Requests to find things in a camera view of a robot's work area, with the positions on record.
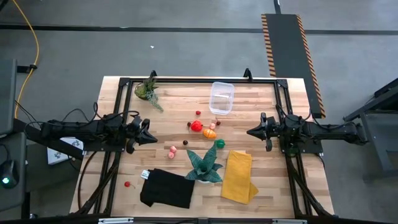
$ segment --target wooden table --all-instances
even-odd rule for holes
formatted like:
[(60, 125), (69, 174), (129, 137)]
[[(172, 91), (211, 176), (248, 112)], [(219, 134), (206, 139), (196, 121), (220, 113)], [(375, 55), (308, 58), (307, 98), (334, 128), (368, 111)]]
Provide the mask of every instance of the wooden table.
[[(99, 114), (113, 112), (114, 101), (120, 77), (104, 77), (98, 97)], [(307, 117), (309, 105), (305, 85), (302, 79), (288, 79), (293, 111)], [(260, 112), (277, 119), (275, 110), (274, 87), (270, 84), (234, 84), (233, 110), (226, 116), (212, 114), (208, 107), (210, 83), (158, 83), (156, 93), (164, 112), (160, 113), (148, 102), (132, 94), (130, 110), (141, 112), (142, 118), (150, 119), (150, 133), (159, 141), (156, 144), (137, 146), (133, 154), (123, 153), (119, 166), (118, 180), (114, 195), (112, 216), (119, 217), (217, 217), (217, 218), (293, 218), (292, 199), (287, 178), (285, 158), (280, 153), (277, 139), (273, 139), (272, 152), (266, 152), (265, 142), (254, 138), (246, 131), (260, 122)], [(123, 109), (124, 91), (121, 110)], [(259, 193), (249, 205), (243, 205), (222, 198), (221, 186), (217, 184), (195, 183), (190, 209), (172, 207), (155, 203), (152, 207), (143, 204), (139, 194), (144, 183), (140, 177), (144, 169), (163, 169), (174, 174), (186, 175), (192, 165), (185, 152), (194, 150), (203, 157), (213, 145), (202, 133), (193, 133), (187, 128), (187, 122), (200, 119), (207, 126), (216, 119), (221, 121), (215, 131), (218, 139), (224, 139), (226, 146), (217, 151), (217, 163), (224, 165), (218, 170), (224, 176), (226, 160), (230, 150), (246, 152), (252, 155), (251, 180)], [(167, 154), (170, 146), (177, 147), (174, 159)], [(97, 153), (90, 162), (83, 178), (81, 196), (84, 203), (98, 185), (104, 153)], [(314, 155), (304, 154), (303, 164), (307, 184), (324, 208), (333, 213), (328, 183), (321, 161)], [(125, 187), (125, 181), (132, 185)], [(303, 209), (302, 194), (298, 190), (300, 206)], [(77, 191), (73, 198), (71, 212), (77, 208)]]

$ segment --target clear plastic container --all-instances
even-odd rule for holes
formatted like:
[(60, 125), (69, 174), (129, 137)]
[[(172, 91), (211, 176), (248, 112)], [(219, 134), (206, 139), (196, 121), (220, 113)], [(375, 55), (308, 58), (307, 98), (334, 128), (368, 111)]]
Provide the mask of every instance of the clear plastic container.
[(211, 86), (209, 108), (213, 114), (227, 115), (234, 103), (235, 87), (229, 83), (214, 82)]

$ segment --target green plant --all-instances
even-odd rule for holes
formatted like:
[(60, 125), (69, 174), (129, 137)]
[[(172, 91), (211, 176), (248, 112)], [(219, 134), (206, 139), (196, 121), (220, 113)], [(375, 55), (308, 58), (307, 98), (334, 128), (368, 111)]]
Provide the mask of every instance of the green plant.
[(185, 177), (188, 180), (202, 180), (212, 183), (222, 182), (223, 180), (217, 174), (217, 170), (223, 165), (215, 163), (216, 157), (216, 144), (206, 152), (202, 159), (191, 150), (187, 150), (188, 157), (191, 160), (193, 170)]
[(158, 97), (154, 90), (157, 86), (154, 86), (156, 83), (156, 79), (153, 77), (149, 77), (145, 79), (142, 83), (136, 86), (134, 93), (142, 100), (148, 100), (153, 106), (155, 106), (158, 110), (163, 112), (163, 108), (157, 103)]

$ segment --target small potted succulent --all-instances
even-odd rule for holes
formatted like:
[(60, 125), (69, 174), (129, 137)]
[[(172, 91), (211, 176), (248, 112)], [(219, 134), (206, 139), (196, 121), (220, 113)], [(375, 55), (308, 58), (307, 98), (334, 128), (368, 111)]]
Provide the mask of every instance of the small potted succulent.
[(156, 83), (156, 79), (154, 76), (150, 76), (148, 79), (145, 79), (142, 83), (136, 86), (134, 93), (138, 98), (142, 100), (148, 100), (153, 106), (155, 106), (158, 110), (163, 112), (163, 108), (157, 103), (158, 97), (154, 90), (157, 86), (154, 86)]
[(216, 143), (213, 147), (206, 152), (202, 159), (191, 150), (187, 150), (188, 157), (191, 160), (193, 170), (185, 177), (188, 180), (199, 180), (203, 183), (217, 183), (223, 180), (217, 174), (217, 170), (222, 167), (221, 164), (215, 163), (216, 161)]

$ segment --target yellow cloth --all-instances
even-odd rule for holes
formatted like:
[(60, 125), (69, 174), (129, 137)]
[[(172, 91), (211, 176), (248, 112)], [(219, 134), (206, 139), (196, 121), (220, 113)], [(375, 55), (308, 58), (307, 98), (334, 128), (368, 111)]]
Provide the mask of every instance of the yellow cloth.
[(248, 204), (259, 192), (250, 182), (251, 155), (230, 151), (226, 163), (225, 175), (221, 196)]

